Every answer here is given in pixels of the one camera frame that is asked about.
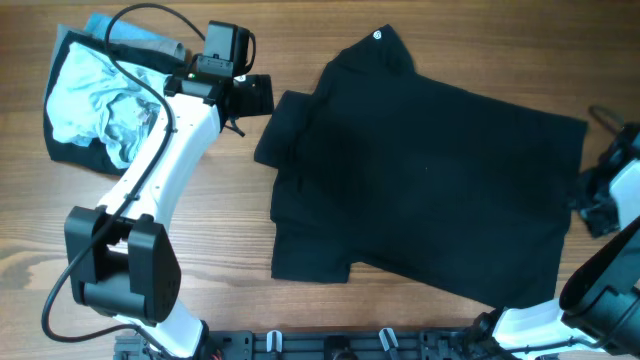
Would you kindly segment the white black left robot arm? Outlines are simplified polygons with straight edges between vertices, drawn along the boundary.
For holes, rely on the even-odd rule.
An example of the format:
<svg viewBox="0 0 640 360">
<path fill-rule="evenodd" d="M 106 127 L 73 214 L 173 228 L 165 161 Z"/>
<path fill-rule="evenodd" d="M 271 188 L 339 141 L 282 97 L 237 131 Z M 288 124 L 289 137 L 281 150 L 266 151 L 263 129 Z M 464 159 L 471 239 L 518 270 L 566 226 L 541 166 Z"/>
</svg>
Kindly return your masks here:
<svg viewBox="0 0 640 360">
<path fill-rule="evenodd" d="M 177 202 L 224 127 L 274 109 L 271 78 L 177 75 L 135 160 L 93 208 L 75 207 L 64 235 L 74 300 L 137 332 L 148 356 L 212 359 L 207 324 L 179 300 L 181 269 L 168 237 Z"/>
</svg>

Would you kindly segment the black t-shirt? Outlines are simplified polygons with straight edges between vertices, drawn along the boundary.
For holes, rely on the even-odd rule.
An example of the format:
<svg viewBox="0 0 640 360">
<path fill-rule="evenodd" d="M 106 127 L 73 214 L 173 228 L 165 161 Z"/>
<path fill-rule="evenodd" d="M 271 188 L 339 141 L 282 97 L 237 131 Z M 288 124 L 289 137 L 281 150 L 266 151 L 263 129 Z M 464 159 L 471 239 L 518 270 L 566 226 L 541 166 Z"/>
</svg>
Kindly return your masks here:
<svg viewBox="0 0 640 360">
<path fill-rule="evenodd" d="M 344 283 L 362 262 L 496 308 L 548 301 L 586 130 L 418 74 L 381 27 L 285 92 L 258 143 L 271 274 Z"/>
</svg>

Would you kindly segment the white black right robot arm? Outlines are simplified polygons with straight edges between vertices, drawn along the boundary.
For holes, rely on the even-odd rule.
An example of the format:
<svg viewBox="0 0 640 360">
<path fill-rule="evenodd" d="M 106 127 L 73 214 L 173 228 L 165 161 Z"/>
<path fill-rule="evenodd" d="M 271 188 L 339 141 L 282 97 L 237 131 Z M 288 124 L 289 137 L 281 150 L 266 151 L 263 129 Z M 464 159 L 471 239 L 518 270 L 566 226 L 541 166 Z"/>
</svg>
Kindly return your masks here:
<svg viewBox="0 0 640 360">
<path fill-rule="evenodd" d="M 596 167 L 579 178 L 575 208 L 611 240 L 567 281 L 559 298 L 509 309 L 496 320 L 488 359 L 566 351 L 639 354 L 639 126 L 624 125 Z"/>
</svg>

